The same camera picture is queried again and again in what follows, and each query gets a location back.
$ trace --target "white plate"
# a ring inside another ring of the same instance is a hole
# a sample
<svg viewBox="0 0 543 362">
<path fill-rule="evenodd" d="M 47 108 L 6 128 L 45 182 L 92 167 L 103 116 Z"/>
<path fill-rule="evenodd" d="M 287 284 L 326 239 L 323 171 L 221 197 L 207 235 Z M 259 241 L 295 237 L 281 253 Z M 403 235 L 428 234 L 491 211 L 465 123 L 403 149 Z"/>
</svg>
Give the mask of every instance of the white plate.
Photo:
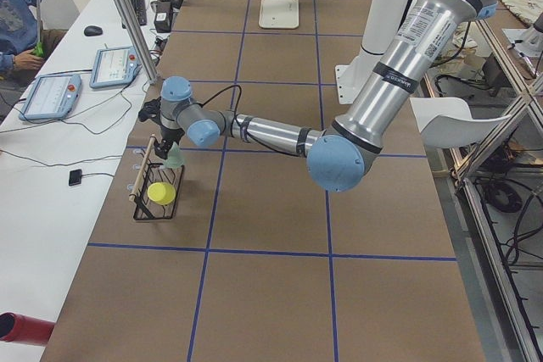
<svg viewBox="0 0 543 362">
<path fill-rule="evenodd" d="M 263 29 L 295 29 L 299 25 L 298 0 L 262 0 L 259 26 Z"/>
</svg>

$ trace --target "blue framed tablet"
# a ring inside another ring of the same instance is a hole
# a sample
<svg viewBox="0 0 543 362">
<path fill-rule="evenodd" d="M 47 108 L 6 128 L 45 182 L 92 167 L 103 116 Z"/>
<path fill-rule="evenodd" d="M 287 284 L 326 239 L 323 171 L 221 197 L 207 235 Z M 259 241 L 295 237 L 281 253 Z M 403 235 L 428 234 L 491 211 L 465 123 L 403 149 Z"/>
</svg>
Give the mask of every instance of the blue framed tablet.
<svg viewBox="0 0 543 362">
<path fill-rule="evenodd" d="M 128 85 L 134 81 L 141 68 L 134 47 L 98 50 L 92 67 L 90 87 L 100 89 Z"/>
<path fill-rule="evenodd" d="M 77 74 L 39 75 L 20 110 L 19 119 L 63 119 L 74 107 L 81 90 Z"/>
</svg>

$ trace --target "blue shirt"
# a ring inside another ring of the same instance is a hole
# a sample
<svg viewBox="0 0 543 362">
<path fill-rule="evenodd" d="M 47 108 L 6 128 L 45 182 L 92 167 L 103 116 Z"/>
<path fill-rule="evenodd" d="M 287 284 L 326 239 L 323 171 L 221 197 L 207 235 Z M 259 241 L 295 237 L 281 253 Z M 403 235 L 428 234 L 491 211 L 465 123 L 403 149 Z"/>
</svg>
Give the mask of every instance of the blue shirt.
<svg viewBox="0 0 543 362">
<path fill-rule="evenodd" d="M 12 70 L 14 56 L 36 45 L 36 0 L 0 0 L 0 72 Z"/>
</svg>

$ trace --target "yellow object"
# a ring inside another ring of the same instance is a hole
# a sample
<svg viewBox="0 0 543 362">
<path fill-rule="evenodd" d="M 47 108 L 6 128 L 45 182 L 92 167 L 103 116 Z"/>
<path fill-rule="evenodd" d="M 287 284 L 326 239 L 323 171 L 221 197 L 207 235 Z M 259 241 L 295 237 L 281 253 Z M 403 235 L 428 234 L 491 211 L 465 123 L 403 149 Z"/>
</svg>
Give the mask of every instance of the yellow object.
<svg viewBox="0 0 543 362">
<path fill-rule="evenodd" d="M 158 205 L 167 205 L 176 199 L 176 188 L 169 182 L 154 182 L 148 187 L 147 195 Z"/>
</svg>

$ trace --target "computer mouse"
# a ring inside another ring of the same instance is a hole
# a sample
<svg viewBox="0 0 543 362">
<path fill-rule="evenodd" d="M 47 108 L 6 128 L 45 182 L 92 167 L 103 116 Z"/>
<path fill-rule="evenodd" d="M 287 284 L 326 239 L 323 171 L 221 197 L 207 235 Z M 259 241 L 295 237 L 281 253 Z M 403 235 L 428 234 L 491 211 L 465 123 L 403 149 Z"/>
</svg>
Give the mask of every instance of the computer mouse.
<svg viewBox="0 0 543 362">
<path fill-rule="evenodd" d="M 102 27 L 98 27 L 97 25 L 88 25 L 83 31 L 83 34 L 87 37 L 100 36 L 102 33 L 104 33 Z"/>
</svg>

